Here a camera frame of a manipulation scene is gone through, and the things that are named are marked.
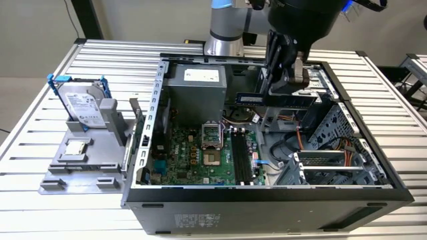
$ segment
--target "hard drive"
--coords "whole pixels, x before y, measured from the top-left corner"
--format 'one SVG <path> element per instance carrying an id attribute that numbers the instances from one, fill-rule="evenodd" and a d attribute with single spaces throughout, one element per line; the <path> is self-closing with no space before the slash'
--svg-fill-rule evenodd
<path id="1" fill-rule="evenodd" d="M 69 119 L 79 121 L 88 128 L 105 128 L 100 112 L 104 98 L 111 98 L 108 82 L 104 76 L 100 79 L 72 78 L 49 74 L 48 84 L 59 96 L 59 100 L 68 112 Z"/>

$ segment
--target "gray floor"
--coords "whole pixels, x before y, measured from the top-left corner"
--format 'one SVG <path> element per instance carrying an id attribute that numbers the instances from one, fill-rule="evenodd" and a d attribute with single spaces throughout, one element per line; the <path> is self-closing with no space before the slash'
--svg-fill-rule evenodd
<path id="1" fill-rule="evenodd" d="M 0 77 L 0 128 L 11 131 L 39 94 L 45 78 Z M 0 131 L 0 144 L 8 134 Z"/>

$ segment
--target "motherboard chip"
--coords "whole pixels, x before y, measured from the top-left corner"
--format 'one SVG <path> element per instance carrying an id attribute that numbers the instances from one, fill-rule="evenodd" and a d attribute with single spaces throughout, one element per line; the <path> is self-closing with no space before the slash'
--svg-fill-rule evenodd
<path id="1" fill-rule="evenodd" d="M 179 179 L 185 179 L 185 178 L 187 178 L 187 172 L 177 172 L 177 173 L 176 173 L 176 177 L 177 177 Z"/>
<path id="2" fill-rule="evenodd" d="M 221 165 L 221 154 L 216 150 L 203 151 L 203 165 L 219 166 Z"/>

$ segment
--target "label sticker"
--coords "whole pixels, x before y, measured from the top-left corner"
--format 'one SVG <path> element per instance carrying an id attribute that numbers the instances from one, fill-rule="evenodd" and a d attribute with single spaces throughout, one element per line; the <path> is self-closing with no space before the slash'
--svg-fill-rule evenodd
<path id="1" fill-rule="evenodd" d="M 260 115 L 258 115 L 256 113 L 255 113 L 255 115 L 254 115 L 254 117 L 252 117 L 252 122 L 254 123 L 259 123 L 259 120 L 260 120 Z"/>
<path id="2" fill-rule="evenodd" d="M 240 101 L 242 102 L 262 103 L 263 102 L 263 98 L 262 97 L 256 97 L 256 96 L 243 96 L 243 97 L 240 97 Z"/>
<path id="3" fill-rule="evenodd" d="M 220 223 L 220 214 L 175 214 L 177 228 L 215 228 Z"/>
<path id="4" fill-rule="evenodd" d="M 219 82 L 220 71 L 212 69 L 185 69 L 184 81 Z"/>
<path id="5" fill-rule="evenodd" d="M 65 93 L 65 97 L 79 122 L 88 127 L 105 127 L 95 97 L 87 93 L 72 92 Z"/>

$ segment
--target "motherboard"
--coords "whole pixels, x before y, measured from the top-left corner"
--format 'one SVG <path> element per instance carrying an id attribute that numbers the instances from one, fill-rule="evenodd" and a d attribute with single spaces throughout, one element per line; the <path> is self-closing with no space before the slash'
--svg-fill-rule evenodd
<path id="1" fill-rule="evenodd" d="M 155 161 L 152 184 L 229 186 L 244 179 L 247 184 L 264 185 L 263 166 L 254 161 L 259 156 L 255 133 L 224 128 L 219 124 L 217 130 L 213 124 L 204 129 L 172 127 L 168 156 Z M 156 168 L 163 161 L 165 166 Z"/>

